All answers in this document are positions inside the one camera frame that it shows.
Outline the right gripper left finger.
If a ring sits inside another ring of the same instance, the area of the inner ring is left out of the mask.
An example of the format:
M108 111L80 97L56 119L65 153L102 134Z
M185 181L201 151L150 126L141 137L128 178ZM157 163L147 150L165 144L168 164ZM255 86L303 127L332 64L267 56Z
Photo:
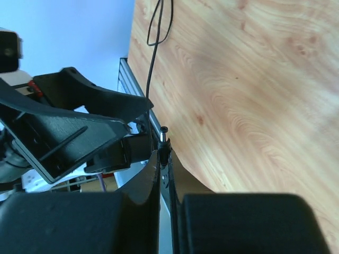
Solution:
M1 253L157 253L157 152L114 192L15 193L1 205Z

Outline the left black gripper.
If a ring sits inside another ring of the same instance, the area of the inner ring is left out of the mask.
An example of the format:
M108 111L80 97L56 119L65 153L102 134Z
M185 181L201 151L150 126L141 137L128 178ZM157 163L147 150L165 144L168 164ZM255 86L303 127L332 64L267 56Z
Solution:
M1 183L34 169L53 184L81 165L86 173L127 168L149 155L147 130L132 134L150 100L108 90L76 68L9 85L1 79Z

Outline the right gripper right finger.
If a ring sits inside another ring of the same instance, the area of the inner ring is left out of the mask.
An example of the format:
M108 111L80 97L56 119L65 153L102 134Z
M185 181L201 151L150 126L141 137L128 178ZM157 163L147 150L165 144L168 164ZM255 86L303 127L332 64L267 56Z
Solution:
M215 193L168 159L174 253L329 253L307 202L288 193Z

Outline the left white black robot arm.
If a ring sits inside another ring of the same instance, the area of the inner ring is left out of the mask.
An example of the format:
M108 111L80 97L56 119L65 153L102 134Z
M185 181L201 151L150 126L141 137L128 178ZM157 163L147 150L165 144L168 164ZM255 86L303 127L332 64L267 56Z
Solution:
M1 30L1 192L22 189L34 169L45 190L84 166L84 175L149 159L143 122L150 101L98 87L76 68L21 79L21 39Z

